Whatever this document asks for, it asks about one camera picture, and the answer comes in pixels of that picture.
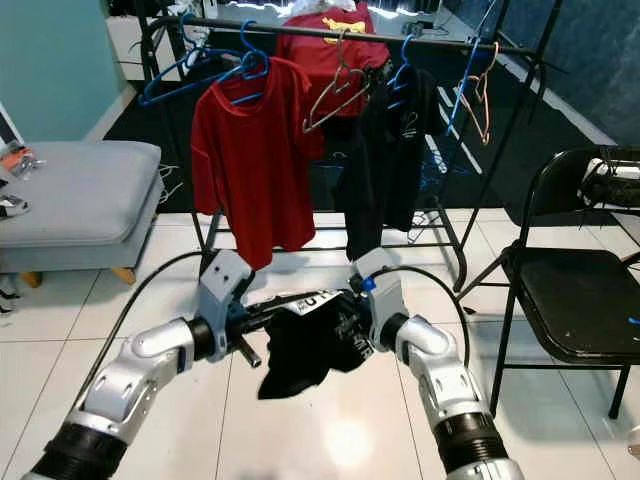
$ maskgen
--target gray ottoman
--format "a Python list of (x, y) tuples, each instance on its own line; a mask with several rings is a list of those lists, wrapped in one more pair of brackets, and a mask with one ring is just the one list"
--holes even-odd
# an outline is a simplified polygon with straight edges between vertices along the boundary
[(46, 165), (3, 188), (31, 211), (0, 221), (0, 273), (111, 268), (127, 283), (162, 192), (160, 149), (140, 142), (29, 145)]

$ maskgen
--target white tile floor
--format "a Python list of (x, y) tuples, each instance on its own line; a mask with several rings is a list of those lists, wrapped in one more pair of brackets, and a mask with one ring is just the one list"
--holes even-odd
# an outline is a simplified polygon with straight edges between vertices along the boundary
[[(459, 233), (468, 217), (469, 211), (451, 211)], [(339, 221), (339, 215), (321, 215), (316, 223)], [(158, 218), (139, 279), (169, 257), (195, 248), (189, 222), (186, 215)], [(504, 211), (483, 211), (466, 249), (469, 278), (516, 232)], [(386, 235), (390, 242), (404, 239)], [(342, 237), (322, 233), (316, 241)], [(620, 256), (638, 248), (618, 227), (536, 228), (531, 239), (538, 245), (606, 247)], [(231, 245), (233, 239), (220, 241)], [(451, 283), (450, 265), (456, 268), (456, 263), (450, 252), (399, 249), (394, 255)], [(255, 301), (281, 290), (345, 286), (348, 271), (342, 252), (279, 255), (257, 276), (248, 297)], [(197, 262), (188, 260), (152, 282), (120, 336), (192, 315), (196, 272)], [(455, 312), (442, 292), (421, 278), (404, 279), (409, 309), (443, 324), (462, 345)], [(492, 279), (504, 276), (498, 271)], [(39, 289), (23, 286), (21, 291), (19, 311), (0, 320), (0, 472), (7, 480), (19, 479), (33, 465), (59, 427), (132, 289), (109, 271), (90, 271), (49, 273)], [(469, 318), (471, 365), (485, 390), (493, 375), (504, 301), (504, 289), (478, 288), (464, 302), (479, 312)], [(510, 355), (521, 361), (548, 359), (528, 323), (516, 319)], [(264, 333), (253, 334), (250, 342), (266, 353)], [(256, 399), (265, 371), (251, 370), (237, 355), (216, 365), (197, 364), (162, 392), (115, 478), (444, 478), (415, 380), (390, 354), (376, 355), (348, 375), (330, 373), (319, 387), (288, 400)], [(526, 478), (640, 478), (640, 462), (625, 450), (628, 430), (640, 423), (640, 371), (632, 370), (616, 421), (606, 416), (614, 385), (615, 377), (607, 373), (506, 373), (496, 422)]]

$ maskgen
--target black garment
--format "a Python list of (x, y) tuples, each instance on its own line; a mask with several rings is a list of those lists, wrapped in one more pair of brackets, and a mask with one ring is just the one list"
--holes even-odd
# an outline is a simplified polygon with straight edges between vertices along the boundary
[[(409, 68), (397, 92), (378, 85), (358, 119), (353, 144), (334, 192), (336, 209), (345, 214), (347, 257), (355, 260), (380, 246), (383, 224), (411, 229), (420, 191), (425, 134), (439, 135), (435, 79)], [(388, 110), (397, 100), (406, 103)]]
[(359, 310), (350, 291), (299, 316), (281, 309), (265, 327), (269, 334), (269, 372), (258, 398), (274, 399), (297, 395), (320, 385), (330, 369), (350, 372), (373, 353), (367, 338), (368, 312)]

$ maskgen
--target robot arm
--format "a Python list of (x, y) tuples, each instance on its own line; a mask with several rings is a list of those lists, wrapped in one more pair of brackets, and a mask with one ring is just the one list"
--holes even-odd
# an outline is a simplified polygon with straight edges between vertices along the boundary
[(240, 336), (233, 335), (237, 345), (230, 341), (226, 327), (252, 276), (239, 256), (220, 251), (200, 279), (196, 318), (172, 320), (125, 340), (23, 480), (111, 478), (159, 391), (177, 374), (202, 358), (218, 361), (235, 348), (250, 355)]
[[(392, 350), (418, 379), (447, 478), (521, 479), (473, 377), (458, 358), (454, 338), (420, 316), (409, 318), (396, 273), (371, 279), (389, 265), (382, 249), (356, 262), (370, 310), (361, 322), (369, 326), (373, 346)], [(239, 256), (220, 251), (200, 278), (196, 318), (176, 319), (128, 338), (118, 357), (82, 392), (44, 456), (23, 480), (108, 479), (158, 392), (177, 374), (199, 359), (216, 362), (236, 349), (252, 366), (259, 365), (242, 334), (263, 326), (277, 305), (261, 308), (255, 317), (240, 305), (252, 276)]]
[(409, 314), (402, 298), (400, 277), (382, 249), (356, 261), (367, 290), (372, 323), (370, 339), (379, 351), (391, 350), (418, 380), (420, 398), (448, 480), (524, 478), (509, 459), (493, 418), (471, 372), (458, 356), (453, 336), (423, 317)]

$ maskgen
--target metal clothing rack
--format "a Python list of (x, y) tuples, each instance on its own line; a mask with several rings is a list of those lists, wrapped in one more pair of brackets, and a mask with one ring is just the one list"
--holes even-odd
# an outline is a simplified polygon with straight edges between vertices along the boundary
[[(510, 3), (509, 0), (505, 0), (503, 4), (502, 10), (505, 13), (509, 3)], [(560, 3), (562, 3), (561, 0), (556, 0), (556, 6), (558, 6), (558, 4)], [(141, 4), (142, 4), (142, 0), (136, 0), (137, 6), (141, 6)], [(537, 50), (523, 48), (517, 45), (501, 46), (500, 48), (500, 51), (502, 53), (516, 55), (520, 58), (525, 59), (529, 64), (529, 74), (527, 76), (527, 81), (525, 81), (525, 85), (523, 85), (522, 93), (518, 98), (518, 102), (516, 103), (516, 106), (514, 108), (514, 112), (509, 121), (509, 126), (507, 127), (507, 131), (501, 141), (498, 154), (496, 155), (496, 159), (494, 159), (492, 168), (490, 169), (487, 181), (485, 181), (485, 185), (483, 186), (480, 201), (482, 201), (484, 199), (484, 196), (486, 195), (486, 191), (488, 190), (490, 179), (492, 178), (495, 168), (497, 167), (498, 161), (502, 156), (502, 153), (504, 151), (504, 146), (506, 145), (506, 142), (511, 136), (513, 125), (515, 124), (515, 120), (517, 118), (518, 113), (522, 109), (524, 99), (526, 97), (526, 93), (533, 81), (536, 66), (540, 64), (540, 62), (542, 61), (542, 53), (548, 41), (548, 37), (550, 36), (551, 29), (553, 28), (553, 24), (555, 23), (556, 17), (557, 17), (557, 13), (555, 13), (554, 15), (554, 13), (552, 12), (552, 15), (550, 16), (547, 22), (547, 26), (545, 28), (545, 34), (543, 35), (543, 39), (541, 40)], [(180, 23), (180, 18), (175, 16), (163, 16), (155, 19), (149, 24), (144, 14), (140, 13), (138, 15), (138, 20), (139, 20), (140, 28), (142, 31), (142, 38), (140, 43), (141, 60), (142, 60), (142, 66), (144, 70), (145, 83), (148, 83), (152, 80), (152, 78), (154, 78), (156, 75), (159, 74), (158, 62), (155, 57), (155, 46), (152, 41), (153, 34), (156, 30), (160, 28), (165, 28), (168, 31), (171, 31), (172, 29), (175, 30)], [(503, 20), (504, 20), (504, 15), (501, 12), (500, 21), (498, 22), (498, 26), (496, 27), (496, 32), (494, 34), (496, 38), (498, 35), (498, 30), (501, 27)], [(186, 19), (184, 21), (184, 24), (209, 27), (214, 29), (219, 28), (219, 29), (226, 29), (226, 30), (236, 30), (236, 31), (240, 31), (240, 28), (242, 26), (242, 22), (233, 21), (233, 20), (195, 18), (195, 17)], [(341, 33), (338, 31), (334, 32), (331, 30), (303, 28), (303, 27), (289, 27), (289, 26), (281, 26), (281, 25), (264, 25), (264, 24), (258, 24), (258, 23), (250, 24), (249, 26), (246, 27), (246, 31), (279, 34), (279, 35), (302, 35), (302, 36), (335, 38), (335, 39), (338, 39), (342, 36), (342, 38), (347, 40), (378, 42), (378, 43), (386, 43), (386, 44), (402, 44), (406, 39), (406, 37), (404, 36), (375, 35), (375, 34), (354, 33), (354, 32)], [(461, 41), (432, 40), (432, 39), (418, 38), (418, 39), (412, 40), (409, 43), (408, 48), (411, 48), (411, 49), (434, 48), (434, 49), (441, 49), (441, 50), (449, 50), (452, 52), (454, 51), (469, 52), (473, 47), (472, 45), (465, 42), (461, 42)], [(480, 44), (477, 46), (477, 49), (481, 51), (493, 51), (495, 47), (492, 44)], [(177, 159), (177, 162), (178, 162), (178, 166), (182, 171), (183, 177), (185, 177), (184, 184), (187, 187), (187, 189), (190, 191), (190, 193), (192, 193), (191, 179), (187, 178), (187, 176), (185, 175), (186, 164), (184, 162), (184, 159), (180, 155), (179, 149), (177, 147), (178, 144), (176, 141), (176, 133), (175, 133), (176, 129), (175, 129), (175, 125), (173, 124), (173, 119), (169, 114), (169, 111), (165, 102), (160, 102), (160, 105), (161, 105), (163, 123), (165, 124), (168, 132), (169, 144), (173, 150), (172, 153), (174, 153), (175, 158)], [(439, 241), (434, 243), (407, 243), (407, 244), (401, 244), (401, 245), (383, 245), (383, 247), (385, 248), (452, 247), (459, 265), (458, 276), (453, 285), (453, 288), (455, 291), (459, 291), (464, 285), (464, 282), (466, 280), (467, 261), (464, 254), (464, 245), (466, 240), (468, 239), (469, 232), (477, 216), (478, 210), (480, 208), (479, 207), (480, 204), (478, 204), (474, 209), (474, 213), (467, 226), (465, 235), (462, 241), (459, 241), (455, 231), (453, 230), (453, 226), (451, 225), (451, 221), (449, 220), (447, 212), (443, 208), (442, 204), (440, 203), (439, 198), (444, 191), (444, 187), (446, 186), (447, 180), (450, 176), (450, 172), (453, 170), (456, 152), (461, 147), (462, 141), (464, 139), (465, 131), (467, 130), (468, 123), (469, 122), (468, 122), (468, 115), (467, 115), (464, 120), (462, 131), (460, 132), (460, 137), (456, 144), (456, 151), (453, 154), (453, 158), (450, 161), (448, 172), (443, 181), (440, 194), (434, 196), (432, 199), (432, 201), (435, 204), (435, 207), (431, 207), (423, 210), (424, 212), (437, 213), (437, 217), (430, 219), (430, 222), (427, 225), (413, 225), (413, 227), (415, 228), (427, 228), (427, 229), (435, 229), (435, 230), (442, 229), (445, 231), (448, 241)], [(200, 223), (198, 221), (195, 209), (192, 209), (191, 211), (191, 218), (193, 220), (193, 225), (194, 225), (201, 249), (205, 252), (210, 251), (213, 246), (216, 233), (218, 231), (224, 231), (218, 228), (220, 214), (218, 213), (213, 216), (206, 241), (203, 239), (202, 231), (200, 229)], [(343, 229), (344, 229), (343, 227), (316, 227), (317, 231), (343, 230)], [(303, 248), (301, 249), (301, 251), (344, 250), (345, 248), (346, 247), (328, 247), (328, 248), (312, 247), (312, 248)], [(274, 249), (274, 252), (281, 252), (281, 250)]]

